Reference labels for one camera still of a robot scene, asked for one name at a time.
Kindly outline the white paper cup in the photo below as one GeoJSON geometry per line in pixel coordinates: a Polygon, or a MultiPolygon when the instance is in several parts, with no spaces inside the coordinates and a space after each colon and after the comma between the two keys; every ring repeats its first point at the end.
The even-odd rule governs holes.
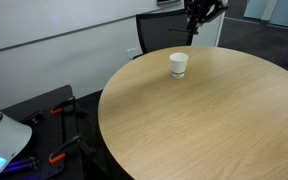
{"type": "Polygon", "coordinates": [[[171,72],[174,78],[183,78],[189,56],[186,53],[176,52],[170,55],[171,72]]]}

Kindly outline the black mesh chair far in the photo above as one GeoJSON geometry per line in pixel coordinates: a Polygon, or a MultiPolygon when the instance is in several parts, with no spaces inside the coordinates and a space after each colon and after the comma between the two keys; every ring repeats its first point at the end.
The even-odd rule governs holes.
{"type": "Polygon", "coordinates": [[[197,27],[184,9],[136,15],[141,55],[170,47],[190,46],[197,27]]]}

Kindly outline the orange black clamp upper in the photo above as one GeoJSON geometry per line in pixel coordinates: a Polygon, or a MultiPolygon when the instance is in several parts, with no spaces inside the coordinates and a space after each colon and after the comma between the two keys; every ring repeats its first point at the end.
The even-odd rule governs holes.
{"type": "Polygon", "coordinates": [[[53,106],[50,109],[50,113],[52,115],[60,114],[63,112],[64,108],[67,106],[72,106],[76,116],[79,118],[85,118],[88,116],[88,112],[79,105],[79,103],[77,102],[77,100],[74,96],[72,96],[72,97],[68,98],[67,100],[64,100],[61,103],[53,106]]]}

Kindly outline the orange black clamp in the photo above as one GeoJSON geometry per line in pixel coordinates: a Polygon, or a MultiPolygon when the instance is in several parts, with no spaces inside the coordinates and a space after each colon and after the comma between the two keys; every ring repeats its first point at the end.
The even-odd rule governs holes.
{"type": "Polygon", "coordinates": [[[77,135],[70,140],[67,140],[64,144],[62,144],[58,149],[56,149],[53,153],[51,153],[48,157],[48,161],[51,164],[55,164],[66,157],[66,153],[74,148],[80,148],[87,155],[94,154],[96,149],[90,147],[86,143],[87,138],[82,135],[77,135]]]}
{"type": "Polygon", "coordinates": [[[63,112],[64,108],[67,106],[72,106],[76,116],[79,118],[85,118],[88,116],[88,112],[79,105],[79,103],[77,102],[77,100],[74,96],[72,96],[72,97],[68,98],[67,100],[64,100],[61,103],[53,106],[50,109],[50,113],[52,115],[60,114],[63,112]]]}

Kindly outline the round wooden table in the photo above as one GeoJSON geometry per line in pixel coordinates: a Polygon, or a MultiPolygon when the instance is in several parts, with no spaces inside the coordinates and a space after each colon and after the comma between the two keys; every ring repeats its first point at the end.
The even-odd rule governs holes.
{"type": "Polygon", "coordinates": [[[135,180],[288,180],[288,71],[243,52],[173,49],[118,70],[99,102],[104,142],[135,180]]]}

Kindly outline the orange black clamp lower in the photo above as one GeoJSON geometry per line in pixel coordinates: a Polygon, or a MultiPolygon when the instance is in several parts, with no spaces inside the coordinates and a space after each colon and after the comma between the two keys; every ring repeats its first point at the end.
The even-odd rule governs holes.
{"type": "Polygon", "coordinates": [[[70,140],[67,140],[64,144],[62,144],[58,149],[56,149],[53,153],[51,153],[48,157],[48,161],[51,164],[55,164],[66,157],[66,153],[74,148],[80,148],[87,155],[94,154],[96,149],[90,147],[86,143],[87,138],[82,135],[77,135],[70,140]]]}

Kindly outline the black mounting plate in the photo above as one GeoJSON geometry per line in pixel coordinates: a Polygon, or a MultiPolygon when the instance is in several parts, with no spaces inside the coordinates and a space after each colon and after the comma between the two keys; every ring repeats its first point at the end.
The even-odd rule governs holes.
{"type": "Polygon", "coordinates": [[[0,175],[0,180],[83,180],[81,153],[74,148],[66,157],[51,164],[48,157],[67,140],[78,134],[72,106],[60,114],[52,115],[50,109],[72,97],[72,88],[65,85],[32,99],[3,109],[9,117],[33,129],[28,146],[0,175]]]}

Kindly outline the white wall outlet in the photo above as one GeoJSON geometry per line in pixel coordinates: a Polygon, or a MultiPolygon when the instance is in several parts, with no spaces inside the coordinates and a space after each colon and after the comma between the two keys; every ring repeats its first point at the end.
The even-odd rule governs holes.
{"type": "Polygon", "coordinates": [[[133,60],[137,54],[137,50],[135,48],[131,48],[127,50],[127,55],[129,60],[133,60]]]}

